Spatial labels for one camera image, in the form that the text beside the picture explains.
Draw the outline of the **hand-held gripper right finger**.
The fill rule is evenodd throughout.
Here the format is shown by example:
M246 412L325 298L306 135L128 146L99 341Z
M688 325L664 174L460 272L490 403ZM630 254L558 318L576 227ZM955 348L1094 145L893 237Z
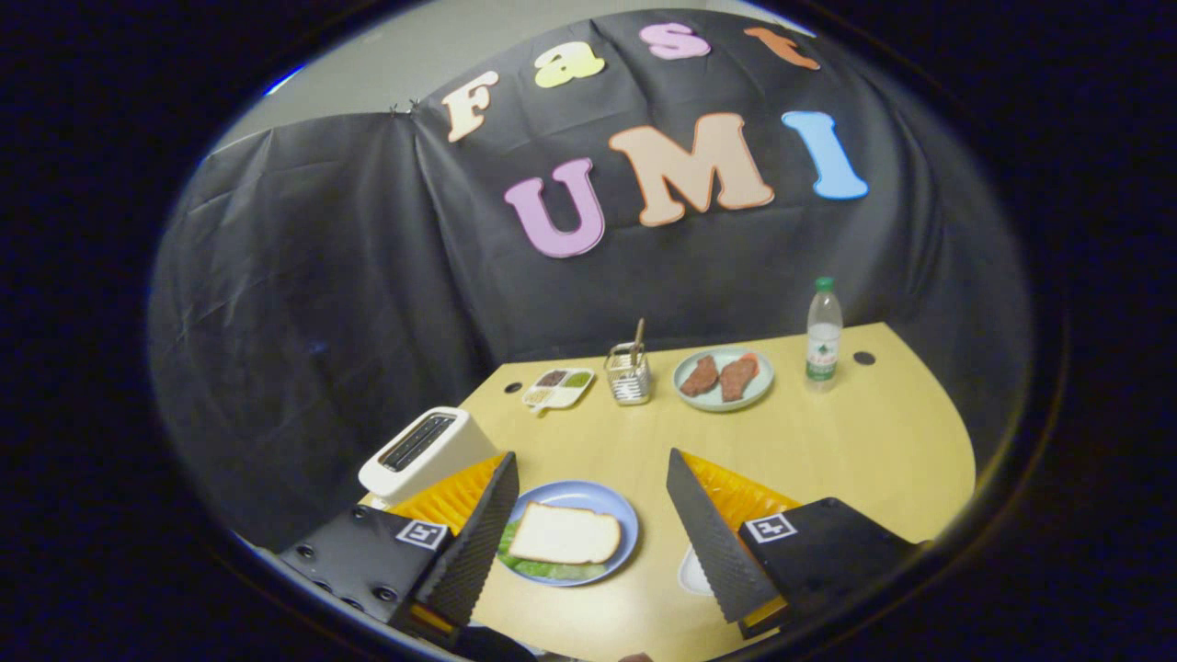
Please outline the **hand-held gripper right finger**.
M802 504L678 449L666 490L725 621L745 638L833 613L920 549L842 499Z

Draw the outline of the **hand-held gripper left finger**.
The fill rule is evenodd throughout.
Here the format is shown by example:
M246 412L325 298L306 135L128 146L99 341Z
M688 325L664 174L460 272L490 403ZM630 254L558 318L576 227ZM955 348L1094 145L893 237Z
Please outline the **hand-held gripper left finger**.
M345 611L453 646L483 595L518 495L516 455L506 451L394 510L346 508L279 558Z

